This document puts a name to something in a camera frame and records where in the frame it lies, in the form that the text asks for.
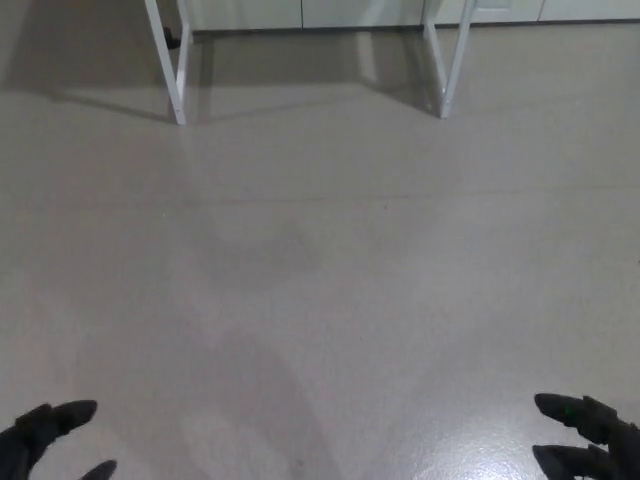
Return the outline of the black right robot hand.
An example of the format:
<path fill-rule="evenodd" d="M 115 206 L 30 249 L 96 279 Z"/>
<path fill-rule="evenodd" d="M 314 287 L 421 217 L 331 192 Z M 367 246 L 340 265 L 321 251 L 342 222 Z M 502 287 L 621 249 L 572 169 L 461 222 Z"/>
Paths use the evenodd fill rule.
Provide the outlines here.
<path fill-rule="evenodd" d="M 539 411 L 589 442 L 586 447 L 534 445 L 532 453 L 548 479 L 637 479 L 639 427 L 590 396 L 537 393 Z"/>

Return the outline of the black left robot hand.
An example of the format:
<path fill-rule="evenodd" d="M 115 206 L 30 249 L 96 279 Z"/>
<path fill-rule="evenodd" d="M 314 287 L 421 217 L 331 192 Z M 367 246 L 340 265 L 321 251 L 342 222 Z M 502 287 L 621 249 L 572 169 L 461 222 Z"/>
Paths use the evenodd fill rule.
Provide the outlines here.
<path fill-rule="evenodd" d="M 95 400 L 44 403 L 18 417 L 1 432 L 1 478 L 29 479 L 48 448 L 89 423 L 97 409 Z"/>

